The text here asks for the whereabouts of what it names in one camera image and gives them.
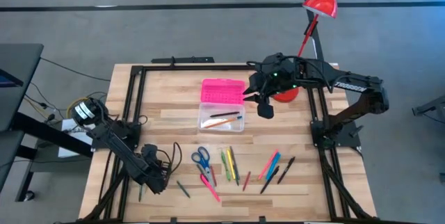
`red desk lamp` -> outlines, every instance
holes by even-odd
[[[309,26],[309,30],[306,32],[306,36],[301,44],[300,51],[298,51],[297,56],[299,57],[301,57],[301,53],[305,48],[307,40],[312,35],[312,31],[315,28],[318,16],[321,15],[324,17],[332,17],[332,18],[335,18],[337,16],[337,0],[306,0],[303,3],[303,7],[315,13],[315,18],[314,20],[312,20],[312,23]],[[274,95],[273,98],[279,102],[291,102],[293,99],[297,97],[297,95],[298,95],[298,88],[294,88],[284,93]]]

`blue scissors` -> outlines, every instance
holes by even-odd
[[[210,171],[210,155],[209,151],[205,147],[199,147],[197,152],[192,153],[192,160],[201,165],[206,173],[206,177],[209,180],[210,185],[215,188],[215,183],[213,182],[213,177],[211,176]]]

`wooden table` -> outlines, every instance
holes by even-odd
[[[115,66],[106,102],[110,114],[122,114],[130,68],[131,65],[125,64]],[[167,189],[160,195],[154,195],[147,189],[142,201],[138,202],[139,185],[130,182],[124,221],[170,221],[170,217],[190,222],[258,221],[259,216],[266,216],[268,221],[330,219],[318,152],[312,145],[309,129],[311,112],[306,90],[300,89],[299,95],[291,103],[279,103],[272,99],[275,117],[271,120],[260,118],[257,115],[257,105],[253,102],[245,103],[245,130],[241,134],[208,134],[197,130],[202,80],[239,79],[244,80],[248,86],[248,77],[252,73],[253,71],[229,70],[147,73],[140,114],[146,115],[149,120],[143,125],[139,147],[142,147],[143,143],[152,143],[171,154],[172,144],[177,141],[181,145],[183,159],[178,170],[170,178]],[[318,95],[314,92],[317,107],[320,109]],[[331,114],[338,113],[348,106],[344,90],[334,89],[332,94],[325,94]],[[234,180],[228,182],[225,177],[220,151],[229,145],[233,147],[236,155],[241,183],[244,183],[247,173],[252,171],[244,192],[242,184],[237,186]],[[199,171],[191,160],[192,152],[199,146],[204,146],[211,155],[210,162],[215,169],[218,182],[216,190],[221,202],[216,202],[208,188],[203,185]],[[258,175],[275,149],[282,154],[278,163],[281,171],[260,195],[265,181],[264,178],[259,181]],[[338,148],[338,153],[346,188],[365,211],[375,216],[361,157],[346,147]],[[108,150],[101,150],[92,158],[79,217],[87,215],[97,204],[107,155]],[[278,178],[293,156],[296,156],[295,163],[278,185]],[[163,154],[158,154],[158,158],[165,159]],[[106,188],[111,166],[108,171]],[[179,189],[177,180],[187,188],[190,199]],[[337,214],[341,216],[338,193],[334,185],[332,188]],[[112,217],[117,213],[119,194],[120,189],[116,193]]]

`concrete floor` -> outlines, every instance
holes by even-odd
[[[91,6],[303,0],[0,0],[0,6]],[[338,0],[443,1],[443,0]],[[411,108],[444,92],[445,8],[341,8],[318,25],[325,59],[342,70],[385,80],[390,110],[359,120],[366,171],[378,216],[443,223],[445,128],[415,118]],[[0,42],[39,42],[43,57],[108,78],[115,63],[148,63],[170,56],[213,56],[218,62],[295,54],[307,26],[294,9],[0,13]],[[305,57],[314,57],[310,45]],[[41,62],[33,82],[56,106],[108,84]],[[39,98],[33,88],[28,94]],[[350,102],[357,95],[348,94]],[[39,115],[23,105],[21,111]],[[32,145],[32,138],[24,142]],[[26,164],[16,163],[0,195],[0,223],[53,223],[77,218],[88,171],[39,174],[32,202],[13,199]]]

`pink marker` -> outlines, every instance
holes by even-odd
[[[210,189],[210,192],[213,194],[213,196],[215,196],[215,199],[218,202],[221,202],[221,199],[218,197],[218,195],[216,194],[216,192],[214,191],[213,187],[211,187],[210,183],[207,181],[206,177],[204,177],[203,174],[201,174],[201,180],[202,182],[204,182],[204,184]]]
[[[261,174],[259,174],[258,179],[261,179],[264,175],[264,173],[266,172],[267,168],[270,166],[270,164],[273,161],[273,158],[275,157],[275,155],[277,155],[278,150],[275,150],[275,152],[272,154],[272,156],[270,157],[269,161],[267,162],[266,166],[263,169],[263,172],[261,172]]]

